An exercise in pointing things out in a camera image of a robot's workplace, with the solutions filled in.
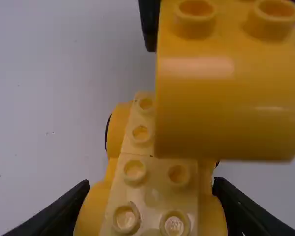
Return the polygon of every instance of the yellow plastic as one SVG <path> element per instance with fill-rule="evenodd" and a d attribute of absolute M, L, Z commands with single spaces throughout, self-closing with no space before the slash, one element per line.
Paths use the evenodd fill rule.
<path fill-rule="evenodd" d="M 126 114 L 128 124 L 121 122 L 117 127 L 118 116 L 123 120 Z M 215 161 L 186 156 L 155 157 L 154 118 L 155 101 L 151 93 L 136 94 L 131 108 L 117 106 L 108 136 L 112 137 L 109 132 L 116 130 L 117 137 L 124 134 L 123 143 L 110 144 L 114 140 L 108 138 L 107 147 L 109 153 L 121 154 L 109 158 L 105 180 L 88 193 L 77 219 L 75 236 L 186 235 L 189 231 L 195 236 L 227 235 L 223 208 L 212 195 Z M 151 131 L 148 142 L 129 138 L 131 127 L 138 125 Z"/>
<path fill-rule="evenodd" d="M 162 0 L 155 155 L 295 156 L 295 4 Z"/>
<path fill-rule="evenodd" d="M 193 159 L 121 154 L 100 235 L 141 235 L 161 226 L 169 235 L 196 236 L 198 179 Z"/>

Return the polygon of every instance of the gray surface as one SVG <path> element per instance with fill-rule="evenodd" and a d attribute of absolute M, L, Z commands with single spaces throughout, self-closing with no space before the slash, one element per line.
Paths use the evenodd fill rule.
<path fill-rule="evenodd" d="M 103 178 L 107 118 L 154 75 L 136 0 L 0 0 L 0 234 Z M 216 174 L 295 227 L 295 162 Z"/>

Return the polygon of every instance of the yellow toy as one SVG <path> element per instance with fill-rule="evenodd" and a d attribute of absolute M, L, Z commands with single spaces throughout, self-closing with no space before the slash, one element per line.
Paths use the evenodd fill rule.
<path fill-rule="evenodd" d="M 226 236 L 217 160 L 295 156 L 295 4 L 162 0 L 156 95 L 117 105 L 75 236 Z"/>

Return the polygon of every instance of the black wheel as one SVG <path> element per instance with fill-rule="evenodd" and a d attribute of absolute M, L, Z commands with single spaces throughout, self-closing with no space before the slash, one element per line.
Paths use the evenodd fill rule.
<path fill-rule="evenodd" d="M 106 124 L 106 130 L 105 130 L 105 151 L 107 151 L 107 133 L 108 133 L 108 126 L 110 122 L 110 117 L 112 117 L 112 114 L 110 114 L 107 124 Z"/>

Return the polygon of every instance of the yellow lego duplo brick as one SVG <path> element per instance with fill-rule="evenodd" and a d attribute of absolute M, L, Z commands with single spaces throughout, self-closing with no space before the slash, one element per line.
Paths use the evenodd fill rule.
<path fill-rule="evenodd" d="M 121 153 L 154 155 L 154 94 L 138 92 L 131 106 Z"/>
<path fill-rule="evenodd" d="M 198 165 L 121 154 L 101 236 L 197 236 Z"/>
<path fill-rule="evenodd" d="M 162 0 L 155 155 L 295 157 L 295 4 Z"/>

